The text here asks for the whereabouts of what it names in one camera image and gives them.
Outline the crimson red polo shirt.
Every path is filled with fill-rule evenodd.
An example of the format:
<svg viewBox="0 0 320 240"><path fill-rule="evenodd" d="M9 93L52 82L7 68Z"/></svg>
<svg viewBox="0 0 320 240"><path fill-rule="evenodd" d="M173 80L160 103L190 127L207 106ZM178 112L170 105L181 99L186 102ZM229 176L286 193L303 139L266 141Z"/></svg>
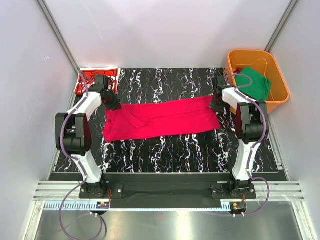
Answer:
<svg viewBox="0 0 320 240"><path fill-rule="evenodd" d="M104 139L106 142L142 140L218 130L220 123L210 108L211 101L211 96L203 96L107 109Z"/></svg>

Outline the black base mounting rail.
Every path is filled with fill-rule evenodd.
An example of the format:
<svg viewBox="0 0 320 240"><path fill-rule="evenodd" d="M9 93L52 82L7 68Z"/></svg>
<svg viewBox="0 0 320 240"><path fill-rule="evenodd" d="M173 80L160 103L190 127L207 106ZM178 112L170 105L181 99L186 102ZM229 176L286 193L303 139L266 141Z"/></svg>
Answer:
<svg viewBox="0 0 320 240"><path fill-rule="evenodd" d="M112 209L213 209L255 200L253 185L232 191L229 173L105 173Z"/></svg>

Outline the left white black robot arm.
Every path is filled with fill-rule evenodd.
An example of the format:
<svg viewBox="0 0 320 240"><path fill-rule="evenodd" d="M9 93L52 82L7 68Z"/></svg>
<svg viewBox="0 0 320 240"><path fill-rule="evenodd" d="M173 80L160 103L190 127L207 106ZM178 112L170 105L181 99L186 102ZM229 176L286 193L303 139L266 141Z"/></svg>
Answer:
<svg viewBox="0 0 320 240"><path fill-rule="evenodd" d="M94 83L88 86L85 75L79 75L85 93L75 106L55 116L55 143L56 148L76 164L85 184L100 184L102 170L91 152L89 120L100 106L104 105L107 110L114 111L121 108L121 101L113 91L112 81L115 77L97 75Z"/></svg>

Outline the right aluminium corner post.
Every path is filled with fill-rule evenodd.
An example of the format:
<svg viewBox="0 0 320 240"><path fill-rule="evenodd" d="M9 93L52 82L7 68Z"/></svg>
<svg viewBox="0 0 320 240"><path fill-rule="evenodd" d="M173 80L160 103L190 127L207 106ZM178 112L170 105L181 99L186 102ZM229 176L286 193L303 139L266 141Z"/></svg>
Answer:
<svg viewBox="0 0 320 240"><path fill-rule="evenodd" d="M299 5L300 0L290 0L285 11L283 12L278 24L276 25L269 41L267 42L264 51L271 53L275 47L277 41L279 40L283 30L285 29L287 23L289 22L291 16L293 15L295 9Z"/></svg>

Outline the green t-shirt in basket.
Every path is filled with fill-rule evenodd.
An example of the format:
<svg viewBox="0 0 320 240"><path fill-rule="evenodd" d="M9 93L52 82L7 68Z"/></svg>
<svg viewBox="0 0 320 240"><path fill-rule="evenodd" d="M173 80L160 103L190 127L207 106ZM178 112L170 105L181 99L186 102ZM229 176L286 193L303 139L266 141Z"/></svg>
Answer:
<svg viewBox="0 0 320 240"><path fill-rule="evenodd" d="M239 89L243 94L257 101L268 100L272 83L267 78L251 67L245 67L239 74L246 75L252 79L250 86Z"/></svg>

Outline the left aluminium corner post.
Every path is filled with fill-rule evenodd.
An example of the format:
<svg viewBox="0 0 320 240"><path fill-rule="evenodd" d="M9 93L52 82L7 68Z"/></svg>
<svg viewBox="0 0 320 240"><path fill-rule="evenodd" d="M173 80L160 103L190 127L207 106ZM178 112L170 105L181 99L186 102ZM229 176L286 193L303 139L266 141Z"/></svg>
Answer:
<svg viewBox="0 0 320 240"><path fill-rule="evenodd" d="M71 68L77 74L78 71L80 70L80 67L79 67L77 61L75 60L65 38L63 37L63 35L59 29L59 26L53 16L53 14L51 13L51 11L49 9L49 6L47 5L45 0L35 0L35 2L37 3L41 13L43 14L49 28L51 29L57 43L59 44L61 50L63 51Z"/></svg>

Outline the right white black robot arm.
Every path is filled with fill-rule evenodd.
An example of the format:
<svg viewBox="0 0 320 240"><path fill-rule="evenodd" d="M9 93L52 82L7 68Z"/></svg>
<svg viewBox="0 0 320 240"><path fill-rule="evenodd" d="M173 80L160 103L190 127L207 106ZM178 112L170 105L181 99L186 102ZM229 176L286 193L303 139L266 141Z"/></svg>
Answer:
<svg viewBox="0 0 320 240"><path fill-rule="evenodd" d="M212 81L213 97L210 108L223 111L227 108L236 110L235 134L238 139L238 151L230 178L222 188L231 198L242 198L253 193L253 164L261 142L269 133L267 103L258 101L240 91L242 88L228 84L224 76L217 76Z"/></svg>

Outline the orange plastic basket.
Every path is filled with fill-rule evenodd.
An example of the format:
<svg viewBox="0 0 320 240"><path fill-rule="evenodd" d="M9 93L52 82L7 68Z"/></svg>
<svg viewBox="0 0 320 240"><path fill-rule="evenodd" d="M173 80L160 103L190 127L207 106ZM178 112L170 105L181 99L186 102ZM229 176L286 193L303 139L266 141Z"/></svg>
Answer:
<svg viewBox="0 0 320 240"><path fill-rule="evenodd" d="M276 59L270 53L255 49L235 49L228 53L223 75L230 75L237 68L251 67L271 82L266 101L268 113L286 103L290 98L287 83Z"/></svg>

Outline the folded red patterned t-shirt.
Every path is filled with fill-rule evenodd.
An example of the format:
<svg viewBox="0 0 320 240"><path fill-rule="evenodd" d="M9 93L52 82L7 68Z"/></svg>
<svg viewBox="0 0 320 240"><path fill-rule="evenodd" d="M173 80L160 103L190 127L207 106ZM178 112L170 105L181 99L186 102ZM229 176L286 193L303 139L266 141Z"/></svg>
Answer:
<svg viewBox="0 0 320 240"><path fill-rule="evenodd" d="M110 78L109 81L109 88L117 94L118 93L118 84L119 84L119 76L120 76L121 69L118 67L98 67L98 68L81 68L80 72L83 73L85 76L85 82L87 87L90 88L95 83L96 76L107 76ZM83 78L78 74L77 83L75 86L74 93L76 96L82 96L86 93L85 83Z"/></svg>

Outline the aluminium corner post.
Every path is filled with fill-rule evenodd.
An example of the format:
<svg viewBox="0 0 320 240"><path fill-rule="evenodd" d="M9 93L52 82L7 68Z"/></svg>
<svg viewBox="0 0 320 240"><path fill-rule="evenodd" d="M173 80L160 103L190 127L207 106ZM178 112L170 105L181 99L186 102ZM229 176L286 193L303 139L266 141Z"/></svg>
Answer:
<svg viewBox="0 0 320 240"><path fill-rule="evenodd" d="M299 5L300 0L290 0L285 11L283 12L278 24L276 25L269 41L267 42L264 51L271 53L275 47L277 41L279 40L283 30L285 29L287 23L289 22L291 16L293 15L295 9Z"/></svg>
<svg viewBox="0 0 320 240"><path fill-rule="evenodd" d="M49 9L49 6L47 5L45 0L35 0L35 2L37 3L41 13L43 14L49 28L51 29L57 43L59 44L61 50L63 51L71 68L77 74L78 71L80 70L80 67L79 67L77 61L75 60L65 38L63 37L63 35L59 29L59 26L53 16L53 14L51 13L51 11Z"/></svg>

